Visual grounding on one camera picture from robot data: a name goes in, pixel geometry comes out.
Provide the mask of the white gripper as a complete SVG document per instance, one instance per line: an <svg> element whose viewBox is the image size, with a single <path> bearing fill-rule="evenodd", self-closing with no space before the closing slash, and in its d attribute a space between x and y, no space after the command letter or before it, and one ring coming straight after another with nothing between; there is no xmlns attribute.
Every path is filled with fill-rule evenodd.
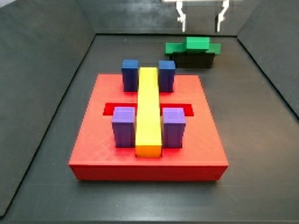
<svg viewBox="0 0 299 224"><path fill-rule="evenodd" d="M230 8L230 0L162 0L164 3L175 3L179 14L178 22L182 23L182 32L186 32L186 13L183 12L183 2L222 2L222 10L216 17L216 32L220 32L220 24L226 20L226 12Z"/></svg>

